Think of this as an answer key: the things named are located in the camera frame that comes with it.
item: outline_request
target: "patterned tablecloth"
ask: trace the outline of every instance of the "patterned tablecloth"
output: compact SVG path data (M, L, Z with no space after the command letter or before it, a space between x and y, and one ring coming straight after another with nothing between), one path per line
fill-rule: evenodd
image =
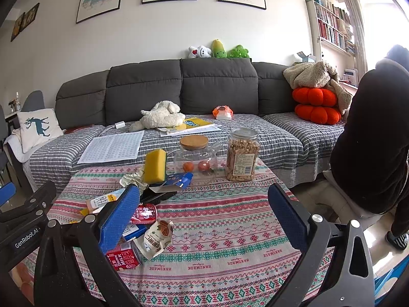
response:
M225 158L214 184L188 188L158 205L160 218L174 222L173 243L134 270L119 272L143 306L264 306L284 283L300 252L293 249L267 201L274 182L295 199L257 159L251 182L229 182ZM85 200L121 188L119 179L140 165L86 168L75 174L50 209L60 223L82 218ZM81 250L78 264L91 293L102 295ZM37 251L25 260L34 274ZM317 293L329 265L328 250L306 298Z

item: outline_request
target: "green plush toy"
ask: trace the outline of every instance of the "green plush toy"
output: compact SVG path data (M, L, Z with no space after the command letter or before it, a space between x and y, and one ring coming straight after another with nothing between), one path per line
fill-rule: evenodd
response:
M228 53L228 57L229 58L250 58L248 53L249 53L248 49L245 49L243 46L238 45Z
M220 42L220 40L218 39L213 41L211 50L213 51L213 57L215 58L227 58L228 57L228 55L226 54L226 51L224 50L222 42Z

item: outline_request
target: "white plush toy with heart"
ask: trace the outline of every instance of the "white plush toy with heart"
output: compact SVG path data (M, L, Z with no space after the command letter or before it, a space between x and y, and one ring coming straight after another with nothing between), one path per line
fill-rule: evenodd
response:
M152 111L141 111L142 119L134 122L129 127L129 131L179 126L185 119L185 115L179 112L180 107L175 103L169 100L160 101L152 108Z
M189 59L211 58L211 49L205 46L189 47Z

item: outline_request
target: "jar of snacks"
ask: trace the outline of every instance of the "jar of snacks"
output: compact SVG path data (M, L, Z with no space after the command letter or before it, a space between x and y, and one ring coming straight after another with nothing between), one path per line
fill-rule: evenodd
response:
M175 153L175 173L193 173L191 186L194 187L213 182L216 178L216 153L221 148L220 142L209 146L209 139L204 135L184 136L179 142L180 149L169 153Z
M230 181L254 179L256 158L260 143L258 133L250 128L233 129L228 138L226 177Z

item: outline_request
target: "white pillow with deer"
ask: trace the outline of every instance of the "white pillow with deer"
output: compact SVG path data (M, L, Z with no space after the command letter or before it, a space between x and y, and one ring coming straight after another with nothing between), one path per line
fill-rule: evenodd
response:
M54 110L51 108L33 112L18 112L17 117L21 127L21 144L24 154L34 146L63 135Z

